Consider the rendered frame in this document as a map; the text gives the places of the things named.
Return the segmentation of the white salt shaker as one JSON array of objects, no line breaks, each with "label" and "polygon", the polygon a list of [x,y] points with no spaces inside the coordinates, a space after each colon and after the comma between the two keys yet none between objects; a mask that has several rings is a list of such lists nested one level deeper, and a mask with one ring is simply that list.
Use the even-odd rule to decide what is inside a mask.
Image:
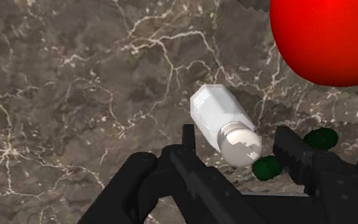
[{"label": "white salt shaker", "polygon": [[207,142],[228,164],[245,167],[261,156],[255,125],[224,85],[202,85],[190,98],[190,112]]}]

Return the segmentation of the red tomato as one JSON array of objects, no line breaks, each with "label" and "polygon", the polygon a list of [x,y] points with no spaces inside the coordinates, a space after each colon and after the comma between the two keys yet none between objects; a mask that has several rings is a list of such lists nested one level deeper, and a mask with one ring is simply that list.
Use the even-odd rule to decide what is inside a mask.
[{"label": "red tomato", "polygon": [[318,85],[358,85],[358,0],[270,0],[273,38],[286,64]]}]

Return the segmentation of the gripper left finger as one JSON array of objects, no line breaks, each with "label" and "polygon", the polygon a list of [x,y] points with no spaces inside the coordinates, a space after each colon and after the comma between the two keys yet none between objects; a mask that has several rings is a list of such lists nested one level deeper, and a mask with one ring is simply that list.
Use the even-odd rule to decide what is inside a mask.
[{"label": "gripper left finger", "polygon": [[195,154],[192,124],[182,128],[182,143],[160,157],[130,155],[87,209],[78,224],[144,224],[162,197],[171,196],[186,224],[259,224],[259,213],[214,167]]}]

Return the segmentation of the dark green cylinder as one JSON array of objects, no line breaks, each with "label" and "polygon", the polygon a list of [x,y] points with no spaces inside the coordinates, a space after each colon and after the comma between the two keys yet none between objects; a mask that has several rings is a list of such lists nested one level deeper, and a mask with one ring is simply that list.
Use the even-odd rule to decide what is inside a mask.
[{"label": "dark green cylinder", "polygon": [[[329,151],[336,146],[338,134],[331,128],[321,127],[304,135],[303,141],[313,149]],[[247,180],[268,181],[281,175],[283,170],[284,168],[278,163],[276,156],[268,155],[259,158],[252,164],[252,172],[248,173]]]}]

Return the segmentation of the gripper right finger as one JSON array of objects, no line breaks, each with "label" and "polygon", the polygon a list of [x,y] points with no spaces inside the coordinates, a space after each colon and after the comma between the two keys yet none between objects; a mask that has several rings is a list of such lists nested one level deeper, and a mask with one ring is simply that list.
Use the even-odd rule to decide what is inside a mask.
[{"label": "gripper right finger", "polygon": [[324,207],[324,224],[358,224],[358,161],[311,148],[292,129],[275,131],[273,154],[297,185]]}]

